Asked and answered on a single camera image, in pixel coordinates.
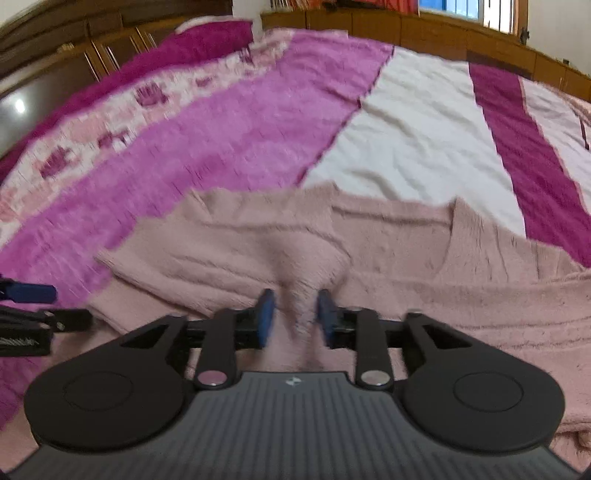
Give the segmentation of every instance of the window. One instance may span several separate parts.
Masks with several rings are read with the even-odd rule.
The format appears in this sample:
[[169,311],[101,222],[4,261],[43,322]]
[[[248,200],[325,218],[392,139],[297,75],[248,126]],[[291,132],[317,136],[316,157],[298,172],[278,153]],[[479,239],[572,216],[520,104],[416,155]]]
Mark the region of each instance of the window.
[[513,33],[515,0],[419,0],[419,6]]

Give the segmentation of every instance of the wooden furniture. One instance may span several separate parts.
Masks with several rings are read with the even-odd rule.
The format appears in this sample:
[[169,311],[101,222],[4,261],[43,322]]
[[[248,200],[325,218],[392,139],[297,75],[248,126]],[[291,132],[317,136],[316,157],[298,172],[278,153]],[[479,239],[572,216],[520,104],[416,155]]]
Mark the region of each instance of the wooden furniture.
[[73,93],[232,0],[45,0],[0,28],[0,159]]
[[261,18],[264,29],[337,28],[357,37],[401,45],[448,60],[488,64],[591,100],[590,77],[522,45],[516,35],[506,35],[470,21],[437,14],[400,15],[362,9],[273,12],[263,13]]

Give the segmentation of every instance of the ribbed gray surface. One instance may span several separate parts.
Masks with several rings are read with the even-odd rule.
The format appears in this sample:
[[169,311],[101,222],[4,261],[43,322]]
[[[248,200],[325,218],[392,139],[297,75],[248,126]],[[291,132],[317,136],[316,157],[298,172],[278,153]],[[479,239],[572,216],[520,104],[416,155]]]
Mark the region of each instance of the ribbed gray surface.
[[[292,386],[292,377],[301,382]],[[78,455],[43,446],[15,480],[571,480],[547,449],[478,457],[435,443],[384,393],[344,374],[245,373],[198,395],[180,422],[139,447]]]

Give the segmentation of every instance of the pink sweater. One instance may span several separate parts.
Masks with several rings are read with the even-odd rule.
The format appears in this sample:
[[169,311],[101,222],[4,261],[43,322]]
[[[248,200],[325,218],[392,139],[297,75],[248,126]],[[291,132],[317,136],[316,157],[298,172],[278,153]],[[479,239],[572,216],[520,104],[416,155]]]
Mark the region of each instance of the pink sweater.
[[591,275],[461,200],[443,208],[383,202],[332,185],[194,192],[166,218],[141,220],[99,261],[114,277],[91,306],[120,333],[172,310],[207,316],[250,306],[273,288],[279,311],[269,345],[240,352],[242,369],[352,370],[354,354],[326,349],[313,323],[321,288],[383,318],[421,309],[548,371],[566,396],[553,448],[576,468],[589,463]]

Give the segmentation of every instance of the bed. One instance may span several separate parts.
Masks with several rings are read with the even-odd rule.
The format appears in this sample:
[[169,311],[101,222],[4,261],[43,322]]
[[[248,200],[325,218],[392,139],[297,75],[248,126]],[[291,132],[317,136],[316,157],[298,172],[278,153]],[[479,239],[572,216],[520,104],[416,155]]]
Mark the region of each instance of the bed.
[[[119,245],[138,218],[170,212],[188,189],[324,181],[432,205],[461,197],[514,234],[591,266],[585,101],[513,72],[344,31],[277,28],[253,41],[250,22],[239,19],[167,25],[158,47],[144,43],[125,65],[113,63],[111,75],[5,155],[4,276],[53,284],[59,306],[81,306],[109,278],[95,255]],[[144,31],[136,27],[137,38]],[[50,358],[0,359],[5,432],[43,368],[101,341],[70,340]],[[579,433],[563,431],[555,448],[582,468],[589,439]],[[14,466],[13,453],[0,468]]]

